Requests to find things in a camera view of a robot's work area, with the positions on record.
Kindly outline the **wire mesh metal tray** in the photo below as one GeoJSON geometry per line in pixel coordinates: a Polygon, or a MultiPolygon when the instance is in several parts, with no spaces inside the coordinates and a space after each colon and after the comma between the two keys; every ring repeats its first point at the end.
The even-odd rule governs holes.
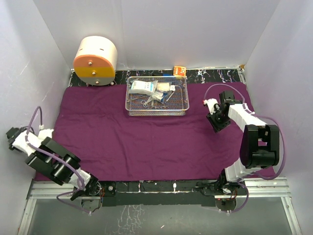
{"type": "Polygon", "coordinates": [[[186,78],[131,76],[127,79],[125,109],[130,116],[183,116],[189,109],[186,78]]]}

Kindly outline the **purple cloth wrap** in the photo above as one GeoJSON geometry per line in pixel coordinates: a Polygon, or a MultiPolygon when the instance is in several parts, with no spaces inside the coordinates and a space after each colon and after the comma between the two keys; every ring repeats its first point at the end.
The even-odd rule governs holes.
{"type": "Polygon", "coordinates": [[[238,159],[243,134],[235,123],[215,133],[206,118],[203,98],[223,86],[187,89],[184,116],[132,117],[125,85],[67,88],[53,139],[101,181],[216,179],[238,159]]]}

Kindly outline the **round white drawer box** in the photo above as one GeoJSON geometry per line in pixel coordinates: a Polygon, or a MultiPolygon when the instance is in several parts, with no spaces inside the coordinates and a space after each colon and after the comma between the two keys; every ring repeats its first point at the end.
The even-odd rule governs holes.
{"type": "Polygon", "coordinates": [[[88,36],[82,39],[73,68],[76,75],[92,86],[113,85],[117,67],[118,52],[114,43],[102,36],[88,36]]]}

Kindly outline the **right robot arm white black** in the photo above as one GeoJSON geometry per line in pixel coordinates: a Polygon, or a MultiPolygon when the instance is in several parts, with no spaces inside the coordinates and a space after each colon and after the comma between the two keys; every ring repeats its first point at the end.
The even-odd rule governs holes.
{"type": "Polygon", "coordinates": [[[215,133],[234,122],[242,131],[239,158],[222,170],[212,189],[222,194],[232,194],[246,176],[271,166],[280,160],[280,132],[277,125],[269,125],[254,116],[243,100],[235,98],[232,91],[203,101],[209,110],[206,116],[215,133]]]}

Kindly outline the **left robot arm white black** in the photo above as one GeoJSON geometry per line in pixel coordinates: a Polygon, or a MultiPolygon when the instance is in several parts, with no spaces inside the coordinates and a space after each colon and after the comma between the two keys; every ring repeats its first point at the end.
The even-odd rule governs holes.
{"type": "Polygon", "coordinates": [[[12,127],[6,132],[10,150],[17,150],[27,155],[25,163],[58,185],[69,183],[78,189],[84,180],[84,189],[73,193],[73,201],[79,196],[96,196],[101,183],[92,174],[83,171],[80,159],[52,139],[53,129],[40,130],[36,135],[30,128],[26,139],[26,127],[12,127]]]}

